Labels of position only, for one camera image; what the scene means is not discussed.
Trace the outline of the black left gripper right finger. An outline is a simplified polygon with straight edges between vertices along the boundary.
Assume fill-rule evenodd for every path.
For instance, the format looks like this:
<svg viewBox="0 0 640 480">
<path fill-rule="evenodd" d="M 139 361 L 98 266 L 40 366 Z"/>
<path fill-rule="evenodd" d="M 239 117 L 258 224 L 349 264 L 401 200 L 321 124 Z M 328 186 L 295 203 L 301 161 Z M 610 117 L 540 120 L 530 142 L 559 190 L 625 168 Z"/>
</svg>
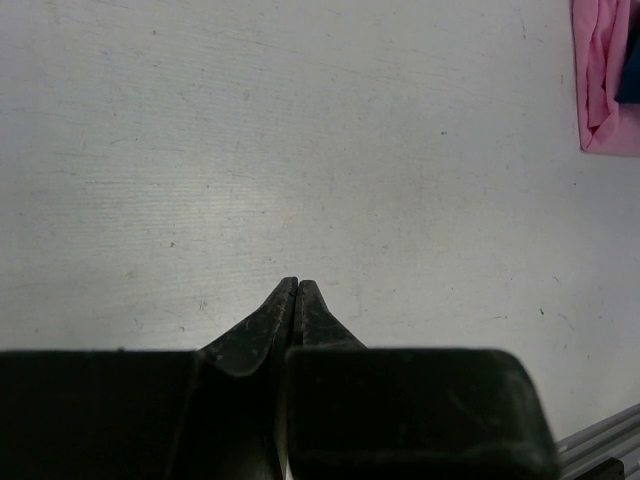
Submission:
<svg viewBox="0 0 640 480">
<path fill-rule="evenodd" d="M 366 348 L 330 312 L 317 283 L 313 280 L 303 280 L 298 286 L 294 313 L 294 345 Z"/>
</svg>

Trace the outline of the dark blue t shirt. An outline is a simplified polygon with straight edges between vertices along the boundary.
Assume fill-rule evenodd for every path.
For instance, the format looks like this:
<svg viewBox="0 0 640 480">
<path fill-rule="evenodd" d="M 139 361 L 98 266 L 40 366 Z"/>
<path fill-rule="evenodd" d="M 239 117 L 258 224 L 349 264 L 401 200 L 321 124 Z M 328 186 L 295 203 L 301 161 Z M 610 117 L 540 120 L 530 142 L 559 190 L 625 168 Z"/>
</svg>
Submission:
<svg viewBox="0 0 640 480">
<path fill-rule="evenodd" d="M 631 32 L 620 85 L 615 100 L 620 104 L 638 105 L 640 99 L 639 30 Z"/>
</svg>

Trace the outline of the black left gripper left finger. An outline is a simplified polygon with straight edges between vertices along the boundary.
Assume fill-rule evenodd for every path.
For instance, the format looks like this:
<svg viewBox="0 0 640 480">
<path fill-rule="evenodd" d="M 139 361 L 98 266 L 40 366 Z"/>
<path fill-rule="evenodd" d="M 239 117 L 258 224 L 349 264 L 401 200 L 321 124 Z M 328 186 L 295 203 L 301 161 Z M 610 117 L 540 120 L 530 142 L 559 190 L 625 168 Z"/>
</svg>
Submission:
<svg viewBox="0 0 640 480">
<path fill-rule="evenodd" d="M 197 477 L 283 479 L 285 357 L 298 279 L 282 279 L 249 316 L 200 350 Z"/>
</svg>

